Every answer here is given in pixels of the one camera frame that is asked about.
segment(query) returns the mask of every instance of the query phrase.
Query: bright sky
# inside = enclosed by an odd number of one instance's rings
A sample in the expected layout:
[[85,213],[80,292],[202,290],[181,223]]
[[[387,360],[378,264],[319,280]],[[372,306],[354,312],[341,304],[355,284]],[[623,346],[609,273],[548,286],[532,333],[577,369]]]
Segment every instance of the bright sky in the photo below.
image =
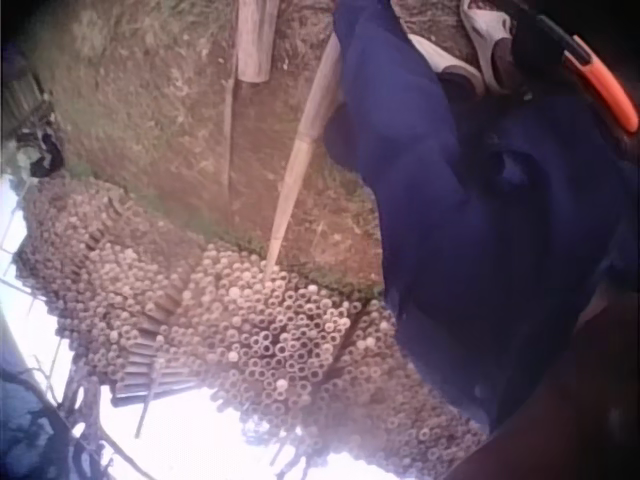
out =
[[[8,178],[2,178],[0,188],[0,235],[4,236],[9,227],[1,247],[14,252],[24,238],[26,228],[21,211],[16,211],[11,220],[17,195],[9,188]],[[4,251],[0,251],[0,277],[28,290],[15,280],[11,255]],[[41,301],[32,302],[30,295],[4,284],[0,284],[0,308],[26,363],[37,366],[37,357],[44,370],[48,371],[58,344],[54,334],[55,317],[47,314]],[[57,398],[62,397],[71,355],[65,340],[52,376]],[[269,462],[277,445],[268,448],[247,445],[242,437],[238,413],[232,410],[218,413],[209,400],[208,391],[204,389],[154,401],[138,440],[133,435],[142,406],[116,409],[111,406],[110,397],[108,388],[103,387],[100,409],[103,427],[142,468],[158,480],[273,480],[293,455],[292,448],[285,449],[278,462],[270,467]],[[119,480],[141,478],[117,459],[111,473]],[[287,480],[298,480],[301,473],[302,464],[287,476]],[[332,455],[326,468],[311,470],[307,478],[395,480],[396,477],[343,454]]]

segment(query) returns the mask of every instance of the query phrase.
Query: orange handle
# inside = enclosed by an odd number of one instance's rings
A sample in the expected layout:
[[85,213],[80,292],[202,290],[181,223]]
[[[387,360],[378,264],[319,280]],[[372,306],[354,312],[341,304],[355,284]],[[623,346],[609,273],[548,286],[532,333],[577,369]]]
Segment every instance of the orange handle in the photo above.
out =
[[580,37],[574,36],[573,39],[589,52],[591,63],[580,65],[569,52],[565,52],[566,57],[602,96],[622,128],[629,133],[636,133],[638,112],[620,82]]

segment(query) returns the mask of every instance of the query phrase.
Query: soil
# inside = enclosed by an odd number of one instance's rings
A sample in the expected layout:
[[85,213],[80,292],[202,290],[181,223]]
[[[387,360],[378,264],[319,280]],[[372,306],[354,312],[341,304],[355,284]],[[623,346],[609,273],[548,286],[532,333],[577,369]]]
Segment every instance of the soil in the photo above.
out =
[[[230,204],[220,172],[233,0],[52,3],[24,48],[52,93],[70,169],[121,185],[206,236],[264,251],[333,2],[281,0],[270,80],[237,82]],[[473,61],[458,0],[394,5],[409,32]],[[379,287],[372,196],[318,150],[281,263],[324,284]]]

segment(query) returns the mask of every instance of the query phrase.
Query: wooden post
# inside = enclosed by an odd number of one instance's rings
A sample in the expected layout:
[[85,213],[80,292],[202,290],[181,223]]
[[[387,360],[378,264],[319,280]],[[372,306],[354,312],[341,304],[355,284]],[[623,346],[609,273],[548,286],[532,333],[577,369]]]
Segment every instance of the wooden post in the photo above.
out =
[[269,80],[280,0],[240,0],[238,9],[238,78]]
[[271,270],[278,259],[280,246],[291,219],[293,206],[300,193],[304,174],[309,167],[315,142],[322,135],[324,126],[336,106],[340,71],[340,43],[335,33],[333,33],[322,54],[318,71],[313,80],[313,85],[298,125],[287,170],[284,174],[284,181],[282,182],[282,189],[280,190],[276,215],[271,230],[265,278],[269,278]]

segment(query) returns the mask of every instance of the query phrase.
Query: blue clothing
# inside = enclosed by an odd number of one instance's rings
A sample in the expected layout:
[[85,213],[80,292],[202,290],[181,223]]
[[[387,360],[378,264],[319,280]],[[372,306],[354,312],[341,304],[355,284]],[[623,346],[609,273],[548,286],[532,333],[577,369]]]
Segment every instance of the blue clothing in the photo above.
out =
[[566,347],[603,274],[629,203],[618,159],[577,95],[454,118],[388,0],[341,0],[334,28],[345,106],[325,143],[375,194],[397,340],[494,429]]

